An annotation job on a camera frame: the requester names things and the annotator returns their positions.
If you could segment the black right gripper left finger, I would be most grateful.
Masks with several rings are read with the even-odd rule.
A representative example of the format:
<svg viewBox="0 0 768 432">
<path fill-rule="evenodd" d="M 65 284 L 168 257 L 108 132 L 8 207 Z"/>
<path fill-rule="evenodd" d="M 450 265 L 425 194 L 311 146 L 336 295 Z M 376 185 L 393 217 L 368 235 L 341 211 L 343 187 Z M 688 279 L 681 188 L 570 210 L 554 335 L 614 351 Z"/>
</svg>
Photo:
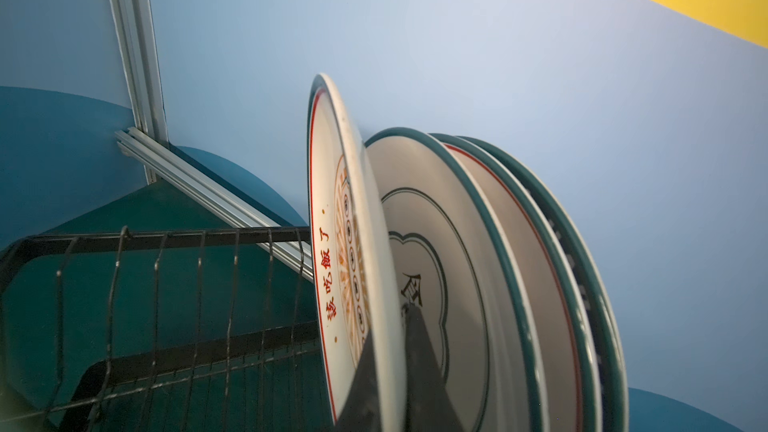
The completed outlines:
<svg viewBox="0 0 768 432">
<path fill-rule="evenodd" d="M 373 336 L 369 336 L 364 344 L 347 400 L 334 425 L 336 432 L 382 430 L 373 343 Z"/>
</svg>

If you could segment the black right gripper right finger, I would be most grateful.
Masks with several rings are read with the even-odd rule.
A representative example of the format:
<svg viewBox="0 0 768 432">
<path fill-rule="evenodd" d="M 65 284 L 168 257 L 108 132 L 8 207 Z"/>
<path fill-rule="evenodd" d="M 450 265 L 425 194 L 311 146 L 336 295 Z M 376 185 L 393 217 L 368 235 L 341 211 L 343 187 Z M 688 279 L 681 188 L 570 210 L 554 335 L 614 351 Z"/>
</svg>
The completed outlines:
<svg viewBox="0 0 768 432">
<path fill-rule="evenodd" d="M 447 394 L 421 309 L 403 306 L 407 367 L 406 431 L 462 431 Z"/>
</svg>

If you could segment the orange sunburst plate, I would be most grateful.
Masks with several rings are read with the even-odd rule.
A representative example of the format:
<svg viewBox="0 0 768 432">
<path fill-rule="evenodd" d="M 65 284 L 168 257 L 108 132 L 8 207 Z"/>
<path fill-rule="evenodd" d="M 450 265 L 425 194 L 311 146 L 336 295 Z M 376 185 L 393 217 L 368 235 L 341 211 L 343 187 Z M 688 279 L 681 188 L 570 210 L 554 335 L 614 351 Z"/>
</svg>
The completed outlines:
<svg viewBox="0 0 768 432">
<path fill-rule="evenodd" d="M 539 188 L 495 146 L 444 133 L 436 137 L 482 188 L 520 268 L 544 361 L 551 430 L 602 430 L 598 357 L 586 304 Z"/>
<path fill-rule="evenodd" d="M 396 273 L 373 168 L 332 79 L 312 83 L 307 124 L 311 253 L 332 417 L 371 346 L 380 425 L 405 425 L 407 369 Z"/>
</svg>

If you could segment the white cloud emblem plate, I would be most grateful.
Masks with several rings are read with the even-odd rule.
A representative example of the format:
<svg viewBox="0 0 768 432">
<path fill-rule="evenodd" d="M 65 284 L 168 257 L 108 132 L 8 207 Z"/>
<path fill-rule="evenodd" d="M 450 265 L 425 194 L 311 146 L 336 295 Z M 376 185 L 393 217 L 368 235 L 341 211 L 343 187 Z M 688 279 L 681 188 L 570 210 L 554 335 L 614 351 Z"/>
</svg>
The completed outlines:
<svg viewBox="0 0 768 432">
<path fill-rule="evenodd" d="M 393 127 L 366 152 L 400 300 L 425 319 L 463 429 L 546 431 L 544 364 L 512 247 L 481 186 L 435 136 Z"/>
</svg>

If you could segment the black wire dish rack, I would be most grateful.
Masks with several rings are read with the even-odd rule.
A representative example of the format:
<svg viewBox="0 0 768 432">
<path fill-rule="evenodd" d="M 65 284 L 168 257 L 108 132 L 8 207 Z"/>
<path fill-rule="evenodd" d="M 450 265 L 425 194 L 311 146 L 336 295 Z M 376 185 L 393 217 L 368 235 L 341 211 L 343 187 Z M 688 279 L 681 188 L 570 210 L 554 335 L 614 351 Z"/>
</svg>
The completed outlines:
<svg viewBox="0 0 768 432">
<path fill-rule="evenodd" d="M 1 254 L 5 431 L 328 431 L 305 227 L 43 235 Z"/>
</svg>

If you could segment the green rim lettered plate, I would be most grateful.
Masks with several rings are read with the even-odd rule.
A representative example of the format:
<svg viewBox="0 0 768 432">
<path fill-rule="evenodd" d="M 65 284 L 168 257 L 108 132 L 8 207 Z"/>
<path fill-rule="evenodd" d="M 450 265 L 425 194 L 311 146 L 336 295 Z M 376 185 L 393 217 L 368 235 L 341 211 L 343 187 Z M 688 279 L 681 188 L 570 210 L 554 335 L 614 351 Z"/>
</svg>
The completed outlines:
<svg viewBox="0 0 768 432">
<path fill-rule="evenodd" d="M 550 222 L 558 241 L 573 261 L 572 273 L 582 289 L 587 317 L 595 340 L 602 386 L 603 429 L 629 429 L 629 391 L 626 361 L 618 325 L 597 265 L 570 215 L 547 185 L 518 159 L 481 139 L 468 139 L 504 165 L 527 189 Z"/>
</svg>

